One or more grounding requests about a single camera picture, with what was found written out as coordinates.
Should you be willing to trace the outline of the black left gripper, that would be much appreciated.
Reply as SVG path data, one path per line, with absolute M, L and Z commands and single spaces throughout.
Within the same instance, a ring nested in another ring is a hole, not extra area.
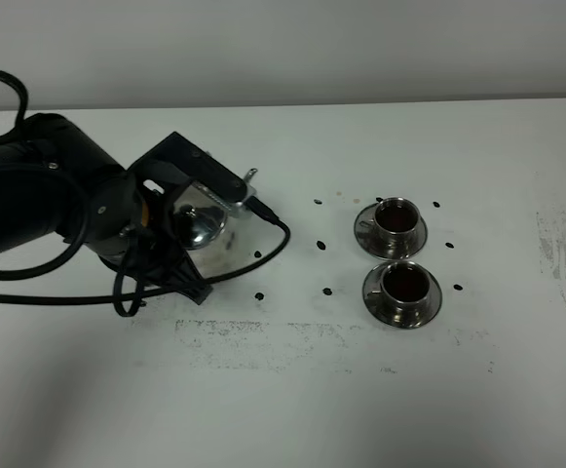
M 172 165 L 106 166 L 94 173 L 94 252 L 114 272 L 171 287 L 201 305 L 207 284 L 172 232 L 171 205 L 185 191 Z

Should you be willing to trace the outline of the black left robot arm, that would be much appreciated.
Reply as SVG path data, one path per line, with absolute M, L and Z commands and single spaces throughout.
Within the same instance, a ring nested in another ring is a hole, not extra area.
M 18 122 L 0 136 L 0 254 L 52 233 L 66 247 L 41 265 L 0 270 L 0 281 L 53 272 L 88 248 L 116 274 L 109 300 L 121 316 L 133 316 L 152 286 L 203 302 L 211 284 L 174 213 L 193 181 L 178 166 L 191 149 L 170 136 L 123 167 L 63 116 Z

